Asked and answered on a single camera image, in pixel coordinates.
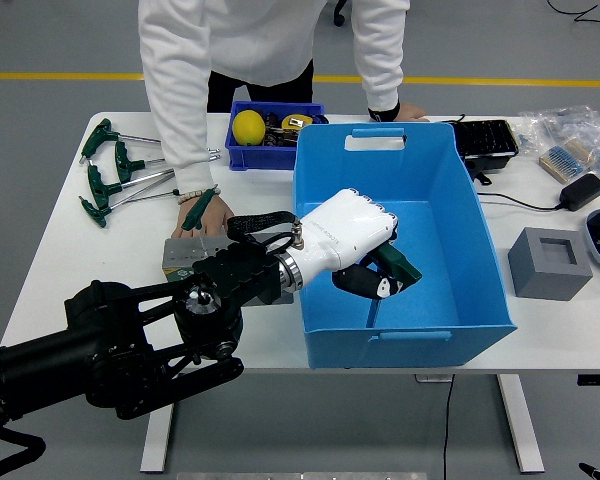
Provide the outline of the person's left hand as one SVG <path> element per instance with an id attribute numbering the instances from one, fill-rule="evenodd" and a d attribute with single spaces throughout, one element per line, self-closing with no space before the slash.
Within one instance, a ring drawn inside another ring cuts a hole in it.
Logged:
<path id="1" fill-rule="evenodd" d="M 428 122 L 426 112 L 419 106 L 401 102 L 395 122 Z"/>

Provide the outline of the person's right hand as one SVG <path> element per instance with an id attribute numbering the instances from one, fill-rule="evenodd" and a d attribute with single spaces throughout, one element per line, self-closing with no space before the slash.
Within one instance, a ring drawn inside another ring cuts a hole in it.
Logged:
<path id="1" fill-rule="evenodd" d="M 201 229 L 184 230 L 181 228 L 189 211 L 198 201 L 199 198 L 191 198 L 180 202 L 176 226 L 171 234 L 172 238 L 220 236 L 224 234 L 227 221 L 234 216 L 234 213 L 218 195 L 214 195 L 207 205 L 201 219 Z"/>

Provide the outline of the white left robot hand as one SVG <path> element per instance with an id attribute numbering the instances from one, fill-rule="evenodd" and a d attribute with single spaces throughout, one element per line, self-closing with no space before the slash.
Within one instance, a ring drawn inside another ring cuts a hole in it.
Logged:
<path id="1" fill-rule="evenodd" d="M 318 274 L 332 273 L 348 293 L 382 300 L 411 285 L 387 266 L 374 271 L 361 263 L 394 236 L 398 219 L 353 189 L 343 189 L 300 220 L 300 247 L 286 250 L 289 286 L 299 290 Z"/>

